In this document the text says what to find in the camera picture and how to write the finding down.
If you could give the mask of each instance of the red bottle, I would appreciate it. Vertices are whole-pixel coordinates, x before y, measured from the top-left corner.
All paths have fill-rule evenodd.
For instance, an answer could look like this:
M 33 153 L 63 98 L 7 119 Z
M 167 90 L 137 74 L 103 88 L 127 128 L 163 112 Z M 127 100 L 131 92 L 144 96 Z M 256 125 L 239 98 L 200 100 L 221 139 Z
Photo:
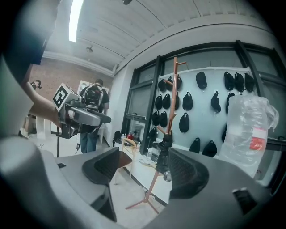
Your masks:
M 134 136 L 133 136 L 132 133 L 129 133 L 129 134 L 127 135 L 127 138 L 133 140 L 133 139 L 134 139 Z

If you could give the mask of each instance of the black and white marker cube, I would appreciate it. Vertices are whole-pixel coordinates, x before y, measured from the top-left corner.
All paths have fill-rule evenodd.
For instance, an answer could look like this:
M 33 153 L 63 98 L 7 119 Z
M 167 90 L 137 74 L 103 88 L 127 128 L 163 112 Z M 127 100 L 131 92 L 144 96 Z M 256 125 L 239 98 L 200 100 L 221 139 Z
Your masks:
M 55 96 L 53 97 L 53 102 L 56 109 L 60 111 L 64 103 L 70 102 L 73 99 L 78 100 L 78 98 L 79 95 L 74 91 L 74 89 L 62 83 L 57 89 Z

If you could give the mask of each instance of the black window frame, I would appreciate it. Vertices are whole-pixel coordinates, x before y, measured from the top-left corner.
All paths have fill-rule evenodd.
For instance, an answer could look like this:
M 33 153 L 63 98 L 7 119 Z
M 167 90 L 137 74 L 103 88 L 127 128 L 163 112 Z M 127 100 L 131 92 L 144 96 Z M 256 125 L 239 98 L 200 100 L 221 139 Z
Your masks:
M 281 84 L 283 86 L 286 86 L 286 68 L 283 62 L 281 61 L 277 51 L 275 49 L 269 49 L 269 48 L 265 48 L 259 45 L 242 43 L 240 40 L 236 40 L 235 42 L 212 42 L 212 43 L 199 44 L 195 46 L 182 48 L 182 49 L 170 52 L 168 54 L 165 54 L 163 56 L 157 56 L 156 59 L 134 70 L 131 85 L 130 85 L 130 90 L 128 93 L 128 99 L 127 99 L 125 113 L 124 113 L 124 120 L 122 124 L 122 133 L 126 133 L 130 127 L 130 120 L 137 120 L 137 121 L 145 123 L 142 146 L 140 149 L 141 154 L 146 153 L 146 150 L 149 144 L 147 136 L 148 136 L 150 126 L 151 126 L 151 115 L 152 115 L 152 111 L 153 111 L 153 107 L 155 103 L 156 89 L 157 89 L 159 75 L 161 76 L 164 74 L 165 61 L 170 58 L 173 58 L 174 56 L 178 57 L 181 55 L 187 55 L 191 53 L 214 51 L 214 50 L 234 50 L 236 52 L 242 64 L 242 67 L 250 68 L 252 75 L 254 77 L 258 96 L 265 97 L 265 93 L 263 90 L 264 86 L 263 86 L 262 80 L 271 81 L 276 84 Z M 270 56 L 271 60 L 273 61 L 274 67 L 276 68 L 278 74 L 282 77 L 279 78 L 277 76 L 273 76 L 271 74 L 258 71 L 248 51 L 260 52 L 260 53 Z M 153 65 L 155 65 L 155 72 L 154 72 L 153 80 L 145 81 L 143 83 L 138 83 L 140 72 Z M 141 88 L 143 86 L 150 85 L 150 84 L 151 84 L 151 95 L 149 99 L 146 119 L 143 119 L 142 117 L 139 117 L 136 115 L 127 114 L 126 112 L 129 107 L 130 94 L 132 90 Z M 266 149 L 286 152 L 286 140 L 277 140 L 277 139 L 268 138 Z M 281 157 L 281 160 L 276 169 L 275 175 L 269 184 L 269 188 L 272 189 L 273 193 L 275 193 L 276 189 L 279 186 L 279 183 L 281 182 L 286 172 L 286 163 L 282 160 L 283 158 L 285 157 L 284 156 Z

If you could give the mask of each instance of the wooden coat stand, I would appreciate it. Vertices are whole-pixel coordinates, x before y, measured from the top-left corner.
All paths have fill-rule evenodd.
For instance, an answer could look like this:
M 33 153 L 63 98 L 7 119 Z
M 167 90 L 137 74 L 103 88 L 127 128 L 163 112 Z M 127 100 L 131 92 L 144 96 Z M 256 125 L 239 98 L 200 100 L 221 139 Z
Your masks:
M 174 57 L 174 82 L 171 83 L 170 81 L 164 79 L 165 83 L 170 84 L 173 86 L 173 90 L 172 90 L 172 102 L 171 102 L 171 109 L 170 109 L 170 114 L 169 114 L 169 119 L 168 119 L 168 125 L 167 125 L 167 131 L 165 132 L 161 127 L 157 127 L 158 130 L 160 130 L 163 134 L 171 134 L 171 128 L 172 128 L 172 124 L 173 124 L 173 120 L 176 117 L 176 113 L 175 113 L 175 104 L 176 104 L 176 95 L 177 95 L 177 81 L 178 81 L 178 66 L 181 64 L 186 64 L 186 62 L 182 62 L 182 63 L 178 63 L 178 58 Z M 147 192 L 147 194 L 145 195 L 145 198 L 129 207 L 126 207 L 125 209 L 130 209 L 133 208 L 135 206 L 137 206 L 140 203 L 148 203 L 151 208 L 157 213 L 159 214 L 159 212 L 154 208 L 154 206 L 150 203 L 149 201 L 149 196 L 153 190 L 153 187 L 156 183 L 156 180 L 159 176 L 159 172 L 156 171 L 152 180 L 152 183 L 150 185 L 150 188 Z

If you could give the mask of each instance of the black backpack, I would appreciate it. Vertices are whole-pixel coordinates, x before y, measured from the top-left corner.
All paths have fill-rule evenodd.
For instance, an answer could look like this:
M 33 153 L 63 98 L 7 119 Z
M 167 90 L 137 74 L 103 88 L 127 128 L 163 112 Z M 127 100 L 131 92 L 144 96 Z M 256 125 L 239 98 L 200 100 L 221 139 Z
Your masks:
M 196 75 L 196 81 L 197 81 L 198 87 L 199 87 L 200 89 L 205 89 L 205 88 L 207 87 L 206 75 L 205 75 L 205 73 L 199 72 L 199 73 Z
M 168 109 L 171 105 L 171 97 L 169 94 L 166 94 L 163 98 L 163 108 Z
M 202 154 L 208 157 L 214 157 L 218 152 L 214 141 L 210 141 L 204 148 Z
M 252 92 L 254 88 L 254 79 L 247 73 L 244 75 L 245 75 L 245 88 L 247 89 L 247 91 Z
M 215 110 L 216 113 L 219 113 L 221 111 L 220 105 L 219 105 L 219 98 L 218 98 L 219 92 L 216 91 L 214 96 L 211 98 L 211 106 Z
M 224 73 L 224 85 L 225 85 L 225 88 L 228 90 L 228 91 L 232 91 L 233 88 L 234 88 L 234 79 L 233 79 L 233 76 L 228 73 L 228 72 L 225 72 Z
M 159 111 L 156 111 L 152 114 L 152 121 L 154 126 L 158 126 L 160 124 Z
M 164 82 L 164 80 L 160 80 L 158 83 L 158 88 L 160 89 L 160 91 L 165 91 L 166 90 L 166 83 Z
M 171 83 L 173 83 L 173 80 L 172 80 L 172 77 L 171 77 L 171 76 L 168 78 L 168 81 L 170 81 Z M 172 91 L 172 90 L 173 90 L 173 86 L 170 85 L 170 84 L 168 84 L 168 83 L 166 83 L 166 89 L 167 89 L 168 91 Z
M 236 94 L 234 93 L 228 93 L 228 96 L 227 96 L 227 105 L 225 107 L 225 112 L 228 114 L 228 105 L 229 105 L 229 98 L 232 97 L 232 96 L 235 96 Z
M 167 113 L 164 111 L 160 115 L 160 126 L 161 127 L 166 127 L 167 124 L 168 124 Z
M 179 129 L 182 133 L 186 133 L 189 130 L 189 115 L 184 113 L 179 122 Z
M 156 127 L 153 127 L 151 129 L 151 131 L 149 132 L 148 136 L 150 138 L 150 141 L 156 141 L 156 138 L 157 138 L 157 129 L 156 129 Z
M 191 147 L 189 148 L 189 150 L 191 152 L 194 152 L 194 153 L 200 153 L 200 147 L 201 147 L 201 140 L 200 140 L 200 138 L 196 138 L 193 141 L 193 143 L 192 143 Z
M 175 104 L 175 110 L 177 110 L 180 106 L 180 98 L 179 98 L 179 94 L 177 92 L 176 94 L 176 104 Z
M 191 93 L 188 91 L 185 97 L 183 98 L 183 109 L 191 110 L 193 108 L 193 98 Z
M 162 95 L 157 96 L 155 100 L 155 107 L 157 110 L 160 110 L 162 108 Z
M 238 90 L 239 92 L 243 92 L 244 89 L 244 79 L 243 76 L 239 73 L 235 74 L 235 78 L 234 78 L 234 85 L 236 87 L 236 90 Z
M 87 106 L 93 106 L 98 109 L 102 103 L 103 90 L 99 85 L 90 85 L 84 92 L 83 98 L 85 98 L 85 104 Z

